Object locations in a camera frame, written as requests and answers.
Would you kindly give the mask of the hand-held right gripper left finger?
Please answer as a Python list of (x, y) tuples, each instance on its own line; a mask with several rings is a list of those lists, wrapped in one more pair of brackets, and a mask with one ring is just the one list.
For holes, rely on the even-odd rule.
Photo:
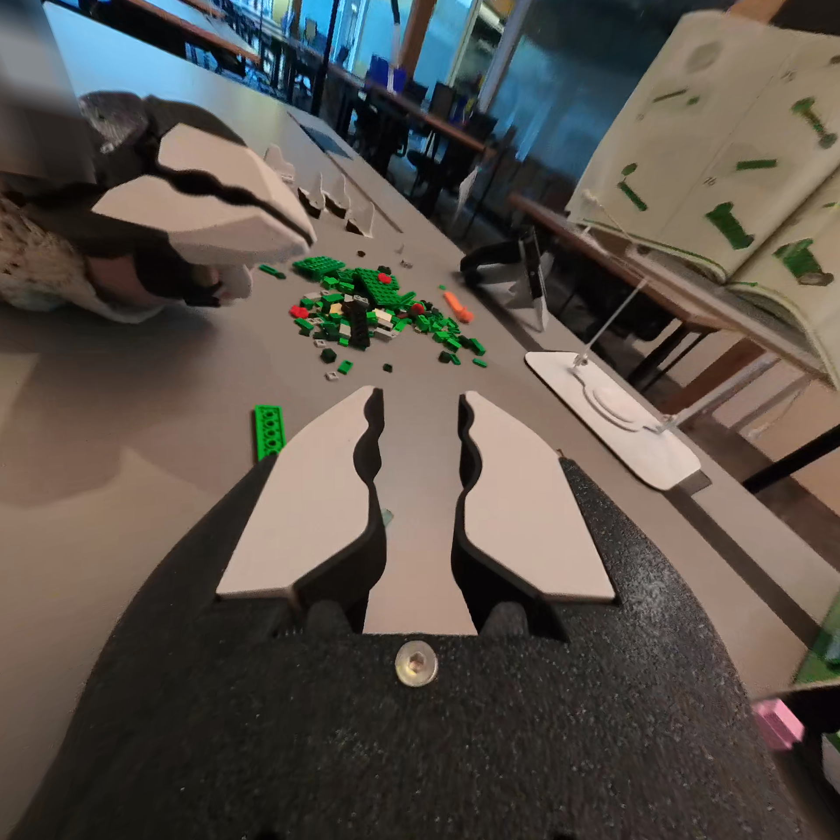
[(217, 585), (222, 599), (279, 597), (364, 611), (386, 562), (375, 478), (384, 394), (365, 385), (284, 447)]

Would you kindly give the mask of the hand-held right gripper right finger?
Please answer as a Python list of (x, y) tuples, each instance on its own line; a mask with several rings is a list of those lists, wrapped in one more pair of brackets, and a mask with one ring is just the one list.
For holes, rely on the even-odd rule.
[(616, 591), (561, 465), (525, 423), (478, 392), (458, 399), (453, 575), (471, 608), (488, 585), (525, 603), (610, 604)]

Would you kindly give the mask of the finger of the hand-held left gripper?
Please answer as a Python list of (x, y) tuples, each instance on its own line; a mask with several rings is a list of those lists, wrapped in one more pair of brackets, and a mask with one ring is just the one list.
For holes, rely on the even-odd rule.
[(235, 202), (178, 190), (142, 175), (105, 192), (91, 211), (165, 234), (185, 260), (205, 266), (254, 265), (306, 255), (314, 244), (309, 216), (281, 180), (255, 192), (234, 189)]
[(317, 240), (297, 195), (246, 145), (179, 123), (160, 141), (156, 170), (186, 195), (263, 211), (302, 241)]

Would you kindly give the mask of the green holed lego plate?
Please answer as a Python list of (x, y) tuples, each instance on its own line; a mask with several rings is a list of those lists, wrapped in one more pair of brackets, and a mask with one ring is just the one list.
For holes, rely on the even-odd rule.
[(286, 446), (287, 436), (281, 406), (257, 404), (253, 408), (255, 462), (278, 455)]

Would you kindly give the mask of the pile of loose lego pieces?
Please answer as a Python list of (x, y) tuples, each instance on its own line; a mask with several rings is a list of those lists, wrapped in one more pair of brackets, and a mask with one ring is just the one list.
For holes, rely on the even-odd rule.
[(406, 362), (410, 340), (418, 340), (444, 370), (488, 371), (487, 346), (438, 299), (405, 286), (387, 264), (353, 265), (328, 255), (298, 259), (287, 267), (262, 263), (257, 277), (298, 279), (287, 320), (298, 344), (282, 365), (297, 385), (360, 379), (413, 377)]

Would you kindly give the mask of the green lego box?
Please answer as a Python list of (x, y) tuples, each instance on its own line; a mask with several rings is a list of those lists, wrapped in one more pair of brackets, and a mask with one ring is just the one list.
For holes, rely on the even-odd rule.
[(794, 676), (794, 686), (838, 682), (838, 635), (838, 618), (825, 622)]

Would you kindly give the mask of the pink lego figure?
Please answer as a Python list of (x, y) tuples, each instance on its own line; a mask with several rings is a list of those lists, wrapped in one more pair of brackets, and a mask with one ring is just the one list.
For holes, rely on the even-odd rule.
[(780, 698), (752, 703), (752, 717), (770, 751), (786, 753), (801, 743), (805, 727)]

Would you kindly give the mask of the blue table mat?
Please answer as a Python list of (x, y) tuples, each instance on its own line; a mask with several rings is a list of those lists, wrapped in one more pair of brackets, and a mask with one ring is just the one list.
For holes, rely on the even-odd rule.
[(339, 156), (347, 160), (353, 160), (356, 156), (356, 153), (353, 150), (345, 150), (342, 144), (336, 141), (336, 139), (328, 133), (304, 124), (301, 124), (301, 129), (309, 137), (309, 139), (316, 144), (320, 151), (325, 154)]

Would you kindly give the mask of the wooden pillar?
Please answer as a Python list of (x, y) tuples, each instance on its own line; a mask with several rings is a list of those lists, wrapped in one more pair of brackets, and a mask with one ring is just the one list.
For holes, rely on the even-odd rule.
[(436, 1), (413, 1), (402, 28), (397, 64), (409, 77), (414, 77), (436, 5)]

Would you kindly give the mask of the long wooden desk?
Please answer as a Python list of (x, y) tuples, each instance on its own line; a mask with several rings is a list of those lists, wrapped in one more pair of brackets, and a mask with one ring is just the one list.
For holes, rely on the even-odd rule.
[(750, 301), (734, 295), (703, 276), (667, 261), (665, 255), (639, 248), (607, 234), (602, 241), (582, 230), (561, 213), (531, 198), (514, 192), (508, 202), (512, 208), (546, 228), (562, 245), (581, 252), (631, 287), (641, 287), (643, 294), (666, 308), (674, 319), (693, 331), (698, 322), (740, 334), (736, 346), (710, 364), (686, 385), (670, 402), (665, 413), (698, 404), (701, 398), (722, 386), (725, 391), (739, 391), (749, 382), (748, 365), (769, 354), (796, 367), (807, 381), (831, 380), (824, 364), (798, 329), (762, 310)]

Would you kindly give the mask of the open instruction booklet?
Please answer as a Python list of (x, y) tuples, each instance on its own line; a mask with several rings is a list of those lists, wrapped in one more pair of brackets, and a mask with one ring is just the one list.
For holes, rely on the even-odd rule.
[(813, 27), (684, 16), (566, 212), (788, 324), (838, 387), (838, 16)]

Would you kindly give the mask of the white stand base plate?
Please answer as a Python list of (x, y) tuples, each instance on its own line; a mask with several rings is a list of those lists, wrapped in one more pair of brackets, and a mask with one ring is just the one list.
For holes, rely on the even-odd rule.
[(648, 411), (632, 390), (592, 360), (595, 342), (646, 285), (642, 280), (583, 350), (529, 351), (524, 361), (636, 478), (665, 492), (686, 487), (700, 474), (698, 456), (677, 436), (676, 422)]

